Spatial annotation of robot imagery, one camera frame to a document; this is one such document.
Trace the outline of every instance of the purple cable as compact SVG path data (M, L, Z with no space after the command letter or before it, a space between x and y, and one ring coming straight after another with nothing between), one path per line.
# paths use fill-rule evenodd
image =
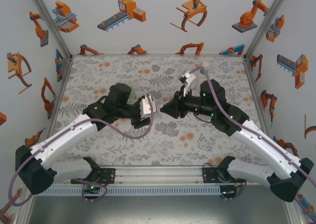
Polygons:
M121 132L120 130L118 130L116 127L114 127L113 125L109 124L108 122L106 121L103 121L101 119L86 119L86 120L83 120L79 123L76 123L73 125L74 128L76 128L77 126L81 125L81 124L84 124L84 123L87 123L87 122L100 122L100 123L103 123L105 125L107 125L108 127L114 129L116 132L118 132L119 134L121 134L122 136L124 137L127 137L129 139L141 139L143 137L145 137L151 130L152 128L152 125L153 125L153 120L154 120L154 108L153 108L153 104L150 100L150 97L149 95L147 94L146 95L146 98L148 99L148 102L149 102L149 106L150 106L150 110L151 110L151 113L150 113L150 123L149 123L149 126L148 128L146 129L146 131L140 135L140 136L130 136L128 134L125 134L123 132ZM57 135L56 137L52 138L52 140L50 140L49 142L47 142L43 147L42 149L46 149L50 144L52 144L54 141L56 141L57 139L59 139L60 137L62 137L63 135L65 135L66 133L68 133L69 131L71 131L71 128L68 128L66 130L64 130L63 132L61 132L59 135ZM16 178L18 177L19 173L21 172L21 170L26 166L26 164L32 160L34 157L36 157L39 153L41 152L41 150L37 150L36 152L34 152L34 154L32 154L31 156L29 156L21 165L20 167L16 170L16 172L14 173L12 179L11 179L11 182L9 184L9 190L8 190L8 198L9 198L9 203L12 205L12 206L15 206L15 207L19 207L19 206L22 206L23 204L27 203L31 197L32 197L32 194L30 194L23 202L21 203L16 203L14 202L13 198L12 198L12 190L13 190L13 185L14 185L14 182L16 180Z
M301 204L301 202L297 198L294 198L294 200L302 208L303 212L313 221L313 223L316 223L316 219L306 210L306 208L303 206L303 204Z
M99 197L97 197L95 199L92 199L92 202L103 198L108 193L108 188L106 188L106 186L101 184L101 183L96 183L96 181L95 182L88 182L88 181L84 181L84 180L80 180L80 179L74 179L74 180L77 181L77 182L80 182L80 183L88 184L88 185L101 186L101 187L103 187L105 189L104 193L102 195L100 195ZM82 196L83 199L86 199L86 197L84 196L84 190L81 192L81 196Z
M245 181L245 184L243 185L243 187L241 187L241 191L234 197L234 198L231 198L231 202L235 199L237 199L238 197L240 197L242 195L242 193L245 191L246 189L246 186L247 186L247 181ZM221 194L221 197L226 201L228 198L226 198L223 194Z
M246 126L238 123L237 121L235 121L234 119L232 119L227 113L226 111L223 109L223 107L221 106L217 96L216 96L216 93L215 93L215 90L214 90L214 87L212 85L212 82L205 70L204 67L196 67L195 69L193 69L192 71L190 71L189 73L192 74L193 72L197 71L197 70L202 70L206 79L207 79L207 83L209 85L209 88L211 89L211 92L212 92L212 95L214 97L214 100L215 100L215 103L216 105L218 106L219 110L225 115L225 117L231 121L233 124L237 125L238 127L242 128L242 129L245 129L249 132L251 132L252 134L256 135L256 136L260 136L259 133L257 133L256 131L250 129L250 128L247 128ZM301 167L299 167L298 165L296 165L294 162L292 162L292 160L287 156L285 155L277 146L275 146L272 142L270 142L269 140L267 140L265 137L262 137L261 138L263 141L265 141L267 144L269 144L271 147L273 147L276 151L278 151L281 156L283 156L285 158L285 160L287 160L290 164L292 164L297 170L299 170L315 187L316 187L316 181L310 177L305 171L302 170Z

